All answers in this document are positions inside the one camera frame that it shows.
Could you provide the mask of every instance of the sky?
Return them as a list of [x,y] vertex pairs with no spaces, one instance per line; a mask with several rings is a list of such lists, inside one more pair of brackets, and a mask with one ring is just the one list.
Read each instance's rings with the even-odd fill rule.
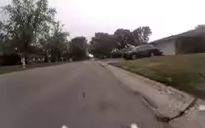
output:
[[[10,0],[0,0],[0,7]],[[95,32],[113,34],[118,28],[152,29],[150,41],[182,33],[205,24],[205,0],[48,0],[56,19],[71,37]]]

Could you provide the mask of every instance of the sidewalk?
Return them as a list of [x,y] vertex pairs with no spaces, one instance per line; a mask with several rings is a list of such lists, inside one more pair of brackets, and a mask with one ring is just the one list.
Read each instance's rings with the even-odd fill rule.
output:
[[[156,81],[108,65],[105,62],[99,61],[99,64],[127,85],[131,91],[139,92],[156,114],[173,117],[194,100],[193,96]],[[205,128],[205,101],[197,100],[184,116],[169,122],[169,124],[174,128]]]

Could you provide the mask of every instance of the street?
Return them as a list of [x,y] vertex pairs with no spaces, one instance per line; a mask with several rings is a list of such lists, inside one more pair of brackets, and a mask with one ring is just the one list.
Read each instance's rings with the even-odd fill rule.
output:
[[95,61],[0,76],[0,128],[161,128],[140,95]]

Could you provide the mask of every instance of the lawn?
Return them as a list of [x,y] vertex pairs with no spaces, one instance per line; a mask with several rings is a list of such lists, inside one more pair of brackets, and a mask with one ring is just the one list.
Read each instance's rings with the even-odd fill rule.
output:
[[205,99],[205,54],[151,57],[112,65]]
[[63,63],[64,62],[30,64],[30,65],[27,65],[25,69],[22,68],[22,65],[0,66],[0,74],[16,72],[16,71],[23,71],[23,70],[28,70],[28,69],[32,69],[32,68],[38,68],[38,67],[59,65],[59,64],[63,64]]

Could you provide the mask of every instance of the dark car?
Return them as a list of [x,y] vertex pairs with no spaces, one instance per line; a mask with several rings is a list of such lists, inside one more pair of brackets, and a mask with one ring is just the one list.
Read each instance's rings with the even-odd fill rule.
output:
[[136,59],[141,57],[161,56],[163,53],[153,45],[140,45],[124,53],[125,59]]

